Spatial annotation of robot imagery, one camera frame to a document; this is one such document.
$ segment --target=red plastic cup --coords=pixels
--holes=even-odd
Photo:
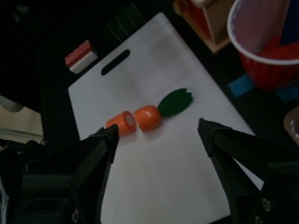
[[[242,66],[267,92],[299,80],[299,59],[270,59],[258,55],[283,32],[290,1],[236,0],[228,14],[228,37]]]

